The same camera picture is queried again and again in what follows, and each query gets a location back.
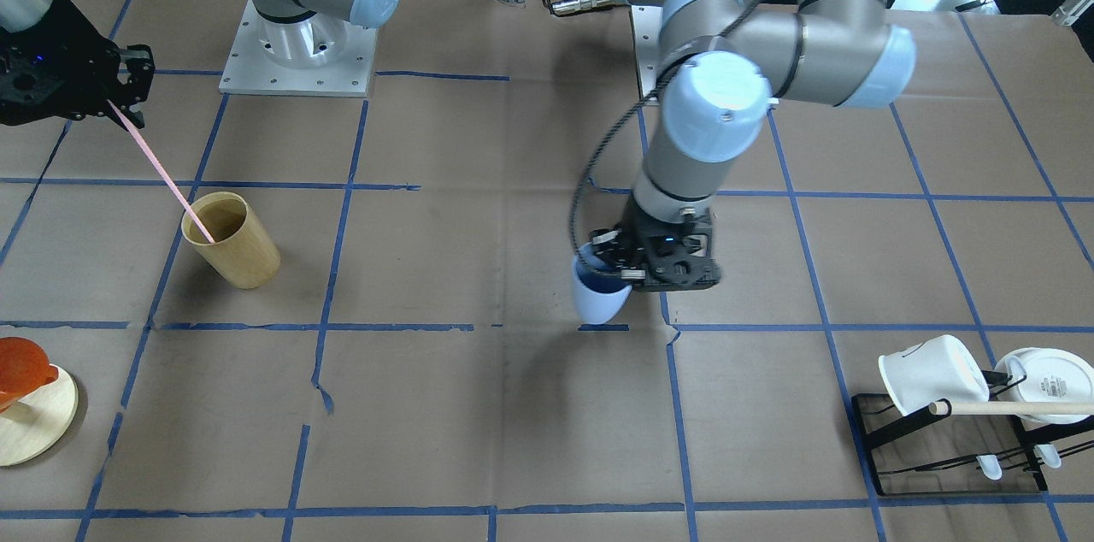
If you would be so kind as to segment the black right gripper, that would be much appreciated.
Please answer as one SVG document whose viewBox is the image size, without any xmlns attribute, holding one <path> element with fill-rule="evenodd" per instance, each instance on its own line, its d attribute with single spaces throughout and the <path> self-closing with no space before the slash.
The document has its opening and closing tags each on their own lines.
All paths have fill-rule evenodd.
<svg viewBox="0 0 1094 542">
<path fill-rule="evenodd" d="M 152 48 L 121 48 L 71 0 L 53 0 L 34 27 L 3 31 L 1 122 L 19 126 L 58 116 L 101 114 L 117 125 L 147 126 L 141 106 L 156 73 Z"/>
</svg>

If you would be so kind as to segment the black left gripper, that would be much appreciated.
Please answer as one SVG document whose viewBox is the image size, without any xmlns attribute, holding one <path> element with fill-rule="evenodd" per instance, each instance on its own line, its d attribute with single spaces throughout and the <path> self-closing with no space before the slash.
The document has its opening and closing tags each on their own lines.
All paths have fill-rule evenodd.
<svg viewBox="0 0 1094 542">
<path fill-rule="evenodd" d="M 579 265 L 591 274 L 635 284 L 637 292 L 699 292 L 721 281 L 714 260 L 714 217 L 708 209 L 661 221 L 636 199 L 621 222 L 594 229 L 579 247 Z"/>
</svg>

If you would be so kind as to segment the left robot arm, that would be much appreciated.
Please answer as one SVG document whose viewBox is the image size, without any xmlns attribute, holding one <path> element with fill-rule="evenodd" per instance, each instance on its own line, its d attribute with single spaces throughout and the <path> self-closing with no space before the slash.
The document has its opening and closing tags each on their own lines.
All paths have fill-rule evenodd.
<svg viewBox="0 0 1094 542">
<path fill-rule="evenodd" d="M 654 101 L 660 120 L 624 215 L 577 239 L 579 204 L 604 152 L 579 177 L 569 214 L 574 280 L 610 292 L 694 292 L 719 284 L 715 192 L 778 99 L 833 107 L 891 105 L 913 77 L 908 28 L 888 0 L 613 0 L 657 7 L 656 83 L 604 136 Z"/>
</svg>

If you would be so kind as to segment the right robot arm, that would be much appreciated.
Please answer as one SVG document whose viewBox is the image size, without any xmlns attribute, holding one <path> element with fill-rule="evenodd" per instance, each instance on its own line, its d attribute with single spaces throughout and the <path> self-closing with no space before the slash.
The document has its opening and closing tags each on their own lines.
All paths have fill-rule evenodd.
<svg viewBox="0 0 1094 542">
<path fill-rule="evenodd" d="M 249 0 L 219 89 L 269 97 L 364 97 L 376 32 L 400 0 Z M 144 126 L 156 64 L 121 46 L 72 0 L 1 0 L 1 118 L 104 117 Z"/>
</svg>

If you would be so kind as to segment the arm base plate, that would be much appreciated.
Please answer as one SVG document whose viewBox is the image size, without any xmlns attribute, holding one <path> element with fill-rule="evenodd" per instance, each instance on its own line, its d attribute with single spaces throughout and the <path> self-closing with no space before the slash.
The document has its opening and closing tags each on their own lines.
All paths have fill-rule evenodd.
<svg viewBox="0 0 1094 542">
<path fill-rule="evenodd" d="M 365 99 L 374 74 L 379 28 L 316 14 L 274 23 L 247 1 L 219 90 L 255 97 Z"/>
<path fill-rule="evenodd" d="M 667 59 L 662 55 L 659 43 L 662 28 L 662 8 L 630 5 L 629 9 L 630 19 L 632 19 L 639 97 L 645 97 L 650 91 L 657 87 L 663 72 L 668 71 L 670 78 L 673 78 L 673 74 L 679 71 L 679 64 L 668 69 L 665 68 Z"/>
</svg>

